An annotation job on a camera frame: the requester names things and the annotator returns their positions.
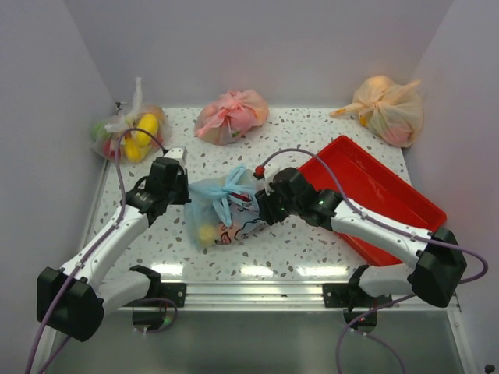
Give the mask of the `blue printed plastic bag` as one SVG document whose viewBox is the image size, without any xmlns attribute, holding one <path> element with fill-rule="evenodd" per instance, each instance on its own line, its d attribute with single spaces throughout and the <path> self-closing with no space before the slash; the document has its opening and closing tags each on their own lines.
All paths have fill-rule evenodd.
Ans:
<svg viewBox="0 0 499 374">
<path fill-rule="evenodd" d="M 192 244 L 199 249 L 230 245 L 264 228 L 256 193 L 257 180 L 242 165 L 221 177 L 190 184 L 184 220 Z"/>
</svg>

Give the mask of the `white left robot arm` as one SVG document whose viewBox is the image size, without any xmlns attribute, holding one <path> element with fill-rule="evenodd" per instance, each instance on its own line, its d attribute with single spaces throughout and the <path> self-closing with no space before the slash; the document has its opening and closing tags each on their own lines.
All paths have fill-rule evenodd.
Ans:
<svg viewBox="0 0 499 374">
<path fill-rule="evenodd" d="M 125 250 L 171 205 L 189 202 L 185 158 L 157 157 L 149 174 L 129 190 L 109 222 L 59 269 L 45 268 L 37 279 L 37 321 L 80 342 L 89 340 L 104 317 L 131 302 L 174 305 L 165 297 L 158 272 L 132 266 L 124 280 L 104 277 Z"/>
</svg>

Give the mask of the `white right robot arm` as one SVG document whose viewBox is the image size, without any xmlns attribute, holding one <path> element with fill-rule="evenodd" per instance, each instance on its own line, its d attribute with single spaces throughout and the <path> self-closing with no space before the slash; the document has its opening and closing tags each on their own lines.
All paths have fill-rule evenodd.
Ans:
<svg viewBox="0 0 499 374">
<path fill-rule="evenodd" d="M 454 234 L 400 223 L 365 208 L 340 192 L 316 190 L 296 168 L 258 167 L 256 200 L 269 225 L 297 216 L 309 226 L 359 238 L 399 260 L 398 265 L 361 266 L 338 297 L 349 308 L 375 298 L 414 294 L 439 308 L 449 305 L 466 270 Z"/>
</svg>

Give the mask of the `clear bag with fruit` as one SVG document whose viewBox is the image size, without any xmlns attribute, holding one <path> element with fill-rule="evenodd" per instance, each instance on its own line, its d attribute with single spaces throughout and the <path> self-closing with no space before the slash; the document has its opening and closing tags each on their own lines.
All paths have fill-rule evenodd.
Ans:
<svg viewBox="0 0 499 374">
<path fill-rule="evenodd" d="M 140 163 L 167 138 L 167 116 L 160 107 L 144 103 L 140 77 L 135 78 L 132 101 L 90 128 L 90 148 L 109 161 Z"/>
</svg>

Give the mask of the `pink knotted plastic bag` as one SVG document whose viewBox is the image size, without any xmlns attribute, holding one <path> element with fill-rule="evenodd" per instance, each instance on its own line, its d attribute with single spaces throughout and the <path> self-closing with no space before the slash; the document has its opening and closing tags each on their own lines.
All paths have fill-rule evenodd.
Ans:
<svg viewBox="0 0 499 374">
<path fill-rule="evenodd" d="M 228 91 L 206 105 L 195 125 L 195 137 L 224 146 L 262 126 L 270 113 L 265 99 L 255 90 Z"/>
</svg>

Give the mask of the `orange knotted plastic bag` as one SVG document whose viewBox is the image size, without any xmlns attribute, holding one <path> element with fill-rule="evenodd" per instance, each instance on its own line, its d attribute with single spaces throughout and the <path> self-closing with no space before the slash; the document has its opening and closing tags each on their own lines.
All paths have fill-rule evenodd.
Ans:
<svg viewBox="0 0 499 374">
<path fill-rule="evenodd" d="M 330 113 L 332 118 L 355 115 L 359 124 L 387 144 L 407 148 L 423 130 L 419 80 L 397 84 L 387 76 L 372 76 L 356 90 L 352 103 Z"/>
</svg>

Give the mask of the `red plastic tray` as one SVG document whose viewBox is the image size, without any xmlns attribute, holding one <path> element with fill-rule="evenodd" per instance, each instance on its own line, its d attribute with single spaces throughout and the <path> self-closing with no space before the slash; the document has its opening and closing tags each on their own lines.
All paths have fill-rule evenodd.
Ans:
<svg viewBox="0 0 499 374">
<path fill-rule="evenodd" d="M 347 136 L 339 136 L 318 153 L 339 180 L 348 198 L 393 220 L 436 231 L 446 213 L 404 182 Z M 316 190 L 338 191 L 332 177 L 316 159 L 299 168 Z M 399 259 L 359 238 L 339 234 L 370 265 L 390 266 Z"/>
</svg>

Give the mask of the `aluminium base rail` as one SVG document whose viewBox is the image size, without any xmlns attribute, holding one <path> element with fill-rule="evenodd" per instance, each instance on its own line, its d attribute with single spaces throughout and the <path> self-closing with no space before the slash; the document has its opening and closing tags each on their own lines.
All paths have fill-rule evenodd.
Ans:
<svg viewBox="0 0 499 374">
<path fill-rule="evenodd" d="M 403 296 L 408 286 L 383 291 L 375 300 L 352 298 L 346 280 L 159 280 L 159 295 L 190 312 L 319 312 L 367 310 Z"/>
</svg>

